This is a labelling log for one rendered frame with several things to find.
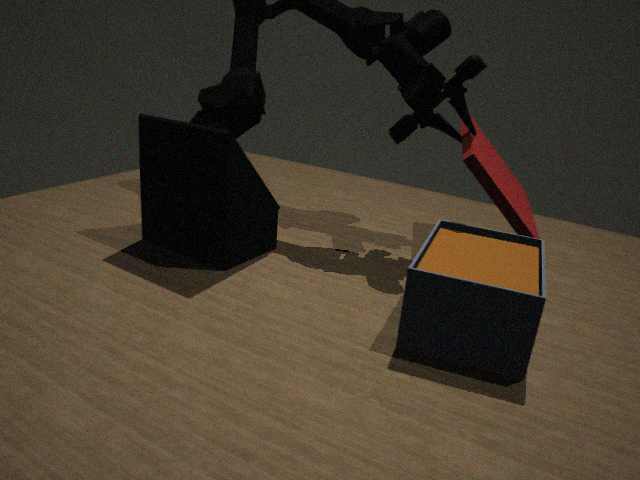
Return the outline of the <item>red box lid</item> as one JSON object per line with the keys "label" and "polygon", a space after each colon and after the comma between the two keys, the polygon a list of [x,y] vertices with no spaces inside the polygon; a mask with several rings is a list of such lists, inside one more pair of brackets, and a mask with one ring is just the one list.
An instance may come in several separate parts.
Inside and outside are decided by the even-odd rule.
{"label": "red box lid", "polygon": [[470,116],[476,136],[462,125],[463,162],[517,235],[539,238],[525,190]]}

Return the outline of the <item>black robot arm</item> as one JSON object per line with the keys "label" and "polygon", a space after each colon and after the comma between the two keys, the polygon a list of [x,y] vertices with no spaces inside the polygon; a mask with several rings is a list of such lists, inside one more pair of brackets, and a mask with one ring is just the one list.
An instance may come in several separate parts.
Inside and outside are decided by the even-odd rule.
{"label": "black robot arm", "polygon": [[[235,10],[231,69],[222,83],[200,90],[198,111],[191,124],[230,130],[235,139],[256,126],[265,115],[266,93],[256,71],[258,26],[287,10],[298,10],[336,32],[357,57],[370,66],[376,60],[396,77],[415,58],[428,54],[451,34],[446,16],[439,10],[418,11],[408,22],[403,13],[377,12],[365,7],[350,8],[338,0],[233,0]],[[390,30],[386,38],[386,26]],[[419,71],[417,71],[419,69]],[[447,79],[430,63],[417,67],[409,85],[398,86],[404,101],[423,114],[442,94]],[[399,88],[401,87],[401,89]]]}

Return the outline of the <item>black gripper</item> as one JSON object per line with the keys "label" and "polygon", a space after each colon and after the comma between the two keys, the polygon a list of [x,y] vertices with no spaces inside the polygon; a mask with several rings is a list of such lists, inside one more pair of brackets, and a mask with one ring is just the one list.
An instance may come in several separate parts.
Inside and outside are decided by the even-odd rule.
{"label": "black gripper", "polygon": [[[428,65],[429,63],[422,56],[415,58],[396,77],[396,80],[399,84],[404,82],[406,85],[409,85],[413,80],[415,80],[415,76],[412,72],[417,67],[424,70]],[[468,113],[464,98],[464,93],[467,92],[468,89],[464,88],[462,83],[466,79],[474,79],[474,77],[485,67],[487,67],[487,65],[479,56],[470,55],[454,70],[456,74],[450,79],[450,81],[447,83],[444,81],[441,84],[441,88],[439,90],[441,91],[444,89],[444,91],[436,101],[433,101],[429,105],[426,112],[423,114],[419,114],[418,112],[414,112],[411,115],[407,114],[389,129],[391,139],[396,144],[402,142],[417,129],[417,125],[419,123],[422,129],[426,126],[437,128],[462,143],[462,135],[458,133],[439,113],[434,115],[432,111],[447,96],[451,98],[448,102],[457,111],[467,128],[474,136],[476,136],[476,131]]]}

